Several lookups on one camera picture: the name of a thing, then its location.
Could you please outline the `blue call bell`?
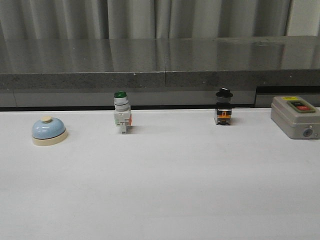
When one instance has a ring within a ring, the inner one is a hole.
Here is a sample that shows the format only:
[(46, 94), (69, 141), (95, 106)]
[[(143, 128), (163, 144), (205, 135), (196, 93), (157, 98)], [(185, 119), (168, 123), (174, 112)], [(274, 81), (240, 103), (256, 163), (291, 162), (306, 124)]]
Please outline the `blue call bell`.
[(51, 146), (65, 140), (68, 131), (64, 123), (52, 116), (43, 116), (31, 128), (32, 143), (36, 146)]

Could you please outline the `grey granite counter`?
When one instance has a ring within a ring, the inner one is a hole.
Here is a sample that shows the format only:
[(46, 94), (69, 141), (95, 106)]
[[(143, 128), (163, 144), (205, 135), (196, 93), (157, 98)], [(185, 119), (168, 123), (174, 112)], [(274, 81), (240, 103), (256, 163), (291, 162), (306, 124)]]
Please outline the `grey granite counter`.
[(41, 39), (0, 43), (0, 108), (111, 109), (125, 91), (134, 109), (212, 108), (228, 88), (236, 108), (275, 96), (320, 104), (316, 36), (185, 39)]

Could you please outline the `black selector switch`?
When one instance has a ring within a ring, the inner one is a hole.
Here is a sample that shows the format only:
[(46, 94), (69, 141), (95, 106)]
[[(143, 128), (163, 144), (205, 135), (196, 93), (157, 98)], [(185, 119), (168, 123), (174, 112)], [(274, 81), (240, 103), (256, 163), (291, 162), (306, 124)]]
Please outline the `black selector switch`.
[(232, 116), (231, 99), (233, 94), (228, 88), (220, 88), (216, 95), (214, 120), (217, 125), (229, 125)]

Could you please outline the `grey power switch box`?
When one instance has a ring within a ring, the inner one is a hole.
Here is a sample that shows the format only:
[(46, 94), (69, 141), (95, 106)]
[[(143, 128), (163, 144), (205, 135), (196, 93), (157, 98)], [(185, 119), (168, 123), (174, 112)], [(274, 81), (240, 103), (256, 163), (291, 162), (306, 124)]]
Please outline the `grey power switch box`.
[(320, 110), (300, 96), (275, 96), (270, 117), (291, 139), (320, 138)]

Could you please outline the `grey curtain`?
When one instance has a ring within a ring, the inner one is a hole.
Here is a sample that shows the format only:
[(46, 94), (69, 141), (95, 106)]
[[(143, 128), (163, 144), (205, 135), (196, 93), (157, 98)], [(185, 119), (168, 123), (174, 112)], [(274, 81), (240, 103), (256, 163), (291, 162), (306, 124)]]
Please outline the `grey curtain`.
[(3, 0), (0, 37), (183, 39), (284, 36), (289, 0)]

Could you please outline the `green push button switch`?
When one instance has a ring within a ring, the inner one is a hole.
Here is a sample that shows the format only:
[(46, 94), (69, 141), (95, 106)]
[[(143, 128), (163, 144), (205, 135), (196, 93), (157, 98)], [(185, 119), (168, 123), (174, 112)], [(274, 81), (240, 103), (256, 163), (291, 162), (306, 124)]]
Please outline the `green push button switch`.
[(132, 125), (131, 106), (127, 93), (117, 91), (114, 93), (114, 121), (117, 127), (120, 127), (122, 134), (126, 134), (128, 128)]

